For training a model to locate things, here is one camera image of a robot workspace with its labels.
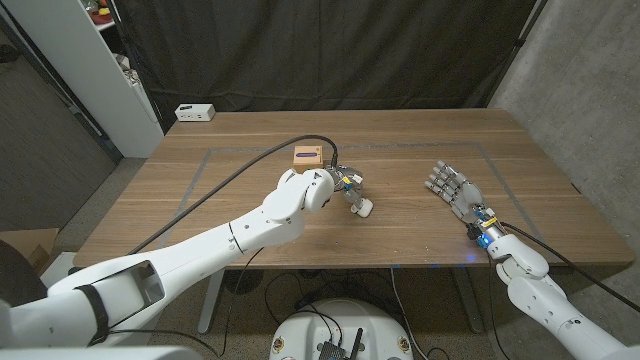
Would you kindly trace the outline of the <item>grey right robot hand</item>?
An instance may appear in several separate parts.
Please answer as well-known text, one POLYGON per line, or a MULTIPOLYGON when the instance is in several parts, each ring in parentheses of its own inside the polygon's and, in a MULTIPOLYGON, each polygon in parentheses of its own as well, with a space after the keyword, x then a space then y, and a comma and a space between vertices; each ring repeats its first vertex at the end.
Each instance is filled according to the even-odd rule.
POLYGON ((425 186, 451 207, 466 225, 467 236, 483 249, 505 235, 479 187, 451 165, 438 160, 425 186))

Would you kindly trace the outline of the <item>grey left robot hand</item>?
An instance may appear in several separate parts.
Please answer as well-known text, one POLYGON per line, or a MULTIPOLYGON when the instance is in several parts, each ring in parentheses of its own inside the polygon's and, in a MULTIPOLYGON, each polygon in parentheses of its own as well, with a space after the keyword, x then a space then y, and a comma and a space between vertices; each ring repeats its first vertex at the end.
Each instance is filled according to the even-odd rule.
POLYGON ((334 181, 334 191, 341 193, 345 201, 351 205, 351 212, 361 218, 367 218, 372 209, 371 200, 362 196, 363 175, 360 171, 343 165, 328 165, 326 170, 334 181))

